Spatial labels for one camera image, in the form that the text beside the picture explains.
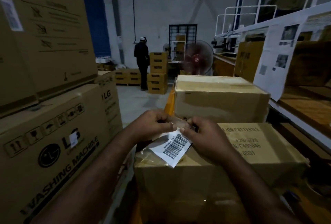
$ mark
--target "photo on paper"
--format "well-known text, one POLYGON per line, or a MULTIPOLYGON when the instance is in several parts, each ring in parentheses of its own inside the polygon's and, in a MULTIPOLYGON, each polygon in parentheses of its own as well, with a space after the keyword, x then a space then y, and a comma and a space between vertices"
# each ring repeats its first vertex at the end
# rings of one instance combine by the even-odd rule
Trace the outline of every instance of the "photo on paper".
POLYGON ((295 38, 295 34, 297 33, 299 24, 286 26, 283 30, 281 40, 293 40, 295 38))
POLYGON ((275 66, 285 68, 287 59, 288 59, 288 55, 279 54, 275 66))

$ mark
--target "barcode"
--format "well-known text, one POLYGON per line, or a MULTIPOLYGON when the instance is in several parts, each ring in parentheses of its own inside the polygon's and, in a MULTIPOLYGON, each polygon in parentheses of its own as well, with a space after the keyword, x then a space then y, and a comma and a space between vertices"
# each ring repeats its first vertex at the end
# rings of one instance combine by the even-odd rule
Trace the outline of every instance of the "barcode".
POLYGON ((187 143, 187 139, 181 134, 177 134, 176 138, 171 142, 171 144, 163 151, 165 155, 170 158, 175 159, 177 155, 182 151, 187 143))
POLYGON ((21 22, 17 15, 13 0, 1 0, 2 8, 6 14, 9 26, 12 31, 23 31, 21 22))
POLYGON ((267 71, 267 66, 262 64, 261 68, 260 68, 260 71, 259 71, 259 74, 265 75, 266 71, 267 71))

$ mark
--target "barcode label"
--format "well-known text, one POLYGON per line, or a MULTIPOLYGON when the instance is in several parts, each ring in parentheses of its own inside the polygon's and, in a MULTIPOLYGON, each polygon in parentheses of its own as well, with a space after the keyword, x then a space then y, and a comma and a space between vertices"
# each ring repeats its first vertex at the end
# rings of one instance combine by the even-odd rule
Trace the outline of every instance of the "barcode label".
POLYGON ((179 130, 176 130, 165 135, 162 134, 147 148, 174 168, 190 146, 190 140, 184 137, 179 130))
POLYGON ((13 0, 0 0, 3 11, 12 31, 23 31, 23 26, 19 21, 19 16, 16 12, 13 0))
POLYGON ((264 76, 266 71, 267 71, 267 66, 262 64, 261 68, 260 68, 260 71, 259 71, 259 74, 264 76))
POLYGON ((168 155, 170 158, 175 159, 180 151, 182 151, 186 143, 187 139, 181 134, 178 134, 171 144, 168 145, 168 147, 163 151, 163 153, 168 155))

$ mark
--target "small white label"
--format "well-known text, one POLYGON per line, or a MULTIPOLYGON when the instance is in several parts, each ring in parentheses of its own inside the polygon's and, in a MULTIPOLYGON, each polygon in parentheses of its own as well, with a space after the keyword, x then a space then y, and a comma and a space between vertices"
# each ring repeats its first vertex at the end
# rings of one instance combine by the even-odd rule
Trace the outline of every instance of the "small white label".
POLYGON ((74 133, 70 134, 69 139, 70 139, 71 148, 76 146, 78 144, 77 132, 74 132, 74 133))
POLYGON ((13 0, 0 0, 12 31, 23 31, 13 0))
POLYGON ((147 148, 174 168, 190 147, 191 142, 177 129, 149 144, 147 148))

